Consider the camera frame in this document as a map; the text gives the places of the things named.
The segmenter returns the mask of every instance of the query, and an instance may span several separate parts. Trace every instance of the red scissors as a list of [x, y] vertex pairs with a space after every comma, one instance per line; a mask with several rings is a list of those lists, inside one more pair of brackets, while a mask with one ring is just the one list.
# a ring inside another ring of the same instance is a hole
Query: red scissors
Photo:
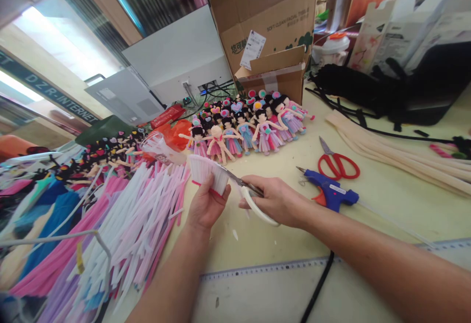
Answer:
[[[320, 174], [322, 174], [322, 175], [324, 175], [324, 176], [326, 176], [326, 177], [328, 177], [328, 178], [330, 178], [334, 181], [340, 180], [342, 177], [346, 178], [346, 179], [355, 179], [358, 176], [360, 176], [360, 168], [358, 167], [357, 164], [355, 164], [351, 159], [347, 158], [345, 155], [334, 153], [333, 151], [331, 151], [329, 149], [329, 147], [327, 146], [327, 144], [324, 142], [324, 140], [321, 137], [319, 137], [319, 139], [320, 139], [320, 143], [322, 145], [322, 148], [324, 149], [324, 152], [325, 152], [325, 154], [320, 157], [320, 159], [317, 163], [317, 167], [319, 168], [319, 173]], [[329, 155], [332, 155], [333, 159], [335, 160], [335, 163], [337, 164], [337, 167], [339, 168], [338, 170], [334, 166], [334, 163], [330, 159]], [[354, 167], [354, 169], [355, 169], [355, 174], [354, 175], [347, 175], [346, 174], [345, 168], [343, 167], [341, 159], [343, 159], [345, 161], [348, 161]], [[335, 177], [330, 177], [322, 171], [322, 168], [320, 167], [320, 164], [323, 160], [325, 160], [327, 165], [329, 165], [329, 168], [334, 173]]]

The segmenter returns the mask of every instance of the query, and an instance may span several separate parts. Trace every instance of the orange bag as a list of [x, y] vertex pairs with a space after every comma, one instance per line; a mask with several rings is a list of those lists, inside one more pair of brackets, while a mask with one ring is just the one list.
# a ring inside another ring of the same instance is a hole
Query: orange bag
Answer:
[[179, 120], [173, 127], [170, 124], [164, 124], [154, 129], [154, 131], [162, 133], [165, 143], [173, 150], [180, 152], [185, 150], [186, 145], [188, 144], [188, 139], [180, 138], [178, 135], [180, 133], [190, 135], [190, 127], [192, 127], [190, 121]]

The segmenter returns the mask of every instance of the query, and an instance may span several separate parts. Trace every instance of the blue glue gun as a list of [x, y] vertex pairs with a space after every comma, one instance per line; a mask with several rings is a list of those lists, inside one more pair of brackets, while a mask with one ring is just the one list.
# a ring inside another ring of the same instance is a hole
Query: blue glue gun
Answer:
[[315, 171], [306, 170], [296, 166], [306, 177], [306, 179], [319, 187], [322, 193], [314, 198], [319, 204], [325, 205], [335, 212], [340, 211], [342, 203], [346, 205], [354, 205], [358, 202], [360, 196], [352, 190], [346, 191], [340, 188], [340, 183], [321, 175]]

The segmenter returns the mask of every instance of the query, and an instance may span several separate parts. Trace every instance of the orange lid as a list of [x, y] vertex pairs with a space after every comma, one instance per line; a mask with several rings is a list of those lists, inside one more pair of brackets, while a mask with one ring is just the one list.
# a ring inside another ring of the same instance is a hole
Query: orange lid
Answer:
[[347, 36], [346, 32], [339, 32], [339, 33], [334, 33], [331, 36], [329, 36], [330, 40], [338, 40], [341, 39], [342, 37]]

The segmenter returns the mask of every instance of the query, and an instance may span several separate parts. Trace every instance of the white container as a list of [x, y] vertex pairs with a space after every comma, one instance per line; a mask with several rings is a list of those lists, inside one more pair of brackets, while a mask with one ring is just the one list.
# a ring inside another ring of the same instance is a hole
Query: white container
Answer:
[[346, 36], [346, 33], [336, 33], [327, 37], [322, 46], [314, 46], [313, 49], [319, 57], [321, 67], [326, 64], [343, 66], [348, 54], [345, 50], [349, 45], [350, 39]]
[[153, 156], [156, 160], [165, 165], [172, 163], [176, 165], [184, 164], [186, 155], [170, 148], [163, 137], [162, 133], [151, 132], [140, 144], [141, 150]]

